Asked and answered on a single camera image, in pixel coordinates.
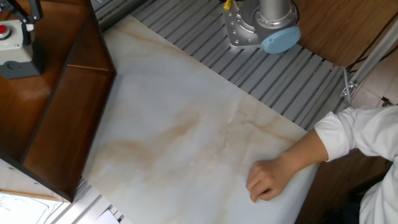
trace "light blue cap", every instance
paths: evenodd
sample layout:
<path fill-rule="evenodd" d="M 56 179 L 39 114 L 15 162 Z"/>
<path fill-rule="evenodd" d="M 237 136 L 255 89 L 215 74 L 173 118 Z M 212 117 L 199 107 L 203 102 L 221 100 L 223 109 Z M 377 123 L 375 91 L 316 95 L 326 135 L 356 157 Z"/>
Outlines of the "light blue cap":
<path fill-rule="evenodd" d="M 269 54 L 279 54 L 293 47 L 301 38 L 298 26 L 282 29 L 270 35 L 261 43 L 264 51 Z"/>

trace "white sleeve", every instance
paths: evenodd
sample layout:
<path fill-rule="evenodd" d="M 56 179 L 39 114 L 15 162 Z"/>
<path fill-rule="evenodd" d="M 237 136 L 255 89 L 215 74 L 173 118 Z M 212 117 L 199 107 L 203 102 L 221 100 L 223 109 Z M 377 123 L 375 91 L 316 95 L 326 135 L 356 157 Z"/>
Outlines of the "white sleeve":
<path fill-rule="evenodd" d="M 367 156 L 392 161 L 398 154 L 398 106 L 329 112 L 315 124 L 315 131 L 328 151 L 328 161 L 356 147 Z"/>
<path fill-rule="evenodd" d="M 383 181 L 366 192 L 359 222 L 398 223 L 398 106 L 328 113 L 315 125 L 315 131 L 328 151 L 329 161 L 355 147 L 367 156 L 394 161 Z"/>

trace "emergency stop button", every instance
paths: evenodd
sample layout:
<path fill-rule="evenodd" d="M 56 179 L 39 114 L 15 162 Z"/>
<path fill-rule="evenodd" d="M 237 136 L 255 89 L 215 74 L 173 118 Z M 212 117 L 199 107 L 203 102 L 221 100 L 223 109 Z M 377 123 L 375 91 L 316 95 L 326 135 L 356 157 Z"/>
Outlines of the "emergency stop button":
<path fill-rule="evenodd" d="M 8 27 L 5 25 L 0 25 L 0 40 L 6 40 L 8 37 L 10 37 L 10 35 L 10 29 L 8 29 Z"/>

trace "wooden cabinet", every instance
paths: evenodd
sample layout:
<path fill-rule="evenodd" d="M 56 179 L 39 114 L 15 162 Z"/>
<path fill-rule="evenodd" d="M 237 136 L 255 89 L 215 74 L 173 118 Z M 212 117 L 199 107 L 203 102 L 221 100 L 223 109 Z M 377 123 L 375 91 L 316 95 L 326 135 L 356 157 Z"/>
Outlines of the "wooden cabinet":
<path fill-rule="evenodd" d="M 0 192 L 71 202 L 116 72 L 89 1 L 41 4 L 43 75 L 0 76 Z"/>

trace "person's right hand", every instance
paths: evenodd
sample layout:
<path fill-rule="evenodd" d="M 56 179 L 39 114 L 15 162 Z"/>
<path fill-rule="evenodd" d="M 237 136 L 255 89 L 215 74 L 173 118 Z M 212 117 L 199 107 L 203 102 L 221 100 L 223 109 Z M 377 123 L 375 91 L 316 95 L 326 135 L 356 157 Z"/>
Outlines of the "person's right hand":
<path fill-rule="evenodd" d="M 257 161 L 250 170 L 246 188 L 250 199 L 271 200 L 285 189 L 296 170 L 281 156 L 272 161 Z"/>

